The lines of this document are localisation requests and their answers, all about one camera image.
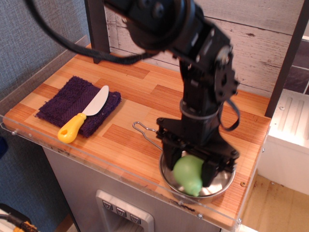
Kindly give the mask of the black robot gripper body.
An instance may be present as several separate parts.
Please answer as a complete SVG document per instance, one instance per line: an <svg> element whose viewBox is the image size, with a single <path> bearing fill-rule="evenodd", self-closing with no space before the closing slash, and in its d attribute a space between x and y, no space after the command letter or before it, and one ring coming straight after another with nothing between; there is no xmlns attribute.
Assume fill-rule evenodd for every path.
<svg viewBox="0 0 309 232"><path fill-rule="evenodd" d="M219 159L225 171L233 172L239 152L219 132L219 119L206 120L158 118L157 138L163 144L182 146L183 151L202 160Z"/></svg>

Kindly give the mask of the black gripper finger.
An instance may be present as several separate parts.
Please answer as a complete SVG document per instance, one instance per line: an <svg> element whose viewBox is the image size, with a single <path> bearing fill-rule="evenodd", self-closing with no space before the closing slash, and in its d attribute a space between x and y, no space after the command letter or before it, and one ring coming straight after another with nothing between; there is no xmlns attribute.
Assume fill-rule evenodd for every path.
<svg viewBox="0 0 309 232"><path fill-rule="evenodd" d="M208 159L202 164L202 185L209 187L213 182L214 178L222 172L224 169L220 165L219 159Z"/></svg>
<svg viewBox="0 0 309 232"><path fill-rule="evenodd" d="M163 156L169 170L173 171L175 164L182 157L183 147L163 144Z"/></svg>

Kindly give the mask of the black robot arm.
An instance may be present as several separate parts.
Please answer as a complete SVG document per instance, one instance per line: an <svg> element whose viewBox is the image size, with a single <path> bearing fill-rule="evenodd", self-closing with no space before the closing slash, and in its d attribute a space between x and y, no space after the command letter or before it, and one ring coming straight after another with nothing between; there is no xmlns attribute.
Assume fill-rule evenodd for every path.
<svg viewBox="0 0 309 232"><path fill-rule="evenodd" d="M202 159L205 187L219 172L232 172L239 153L219 134L224 103L231 103L239 85L229 37L192 0L107 0L105 5L127 20L137 46L148 53L169 51L179 60L182 118L157 120L167 167L173 170L187 151Z"/></svg>

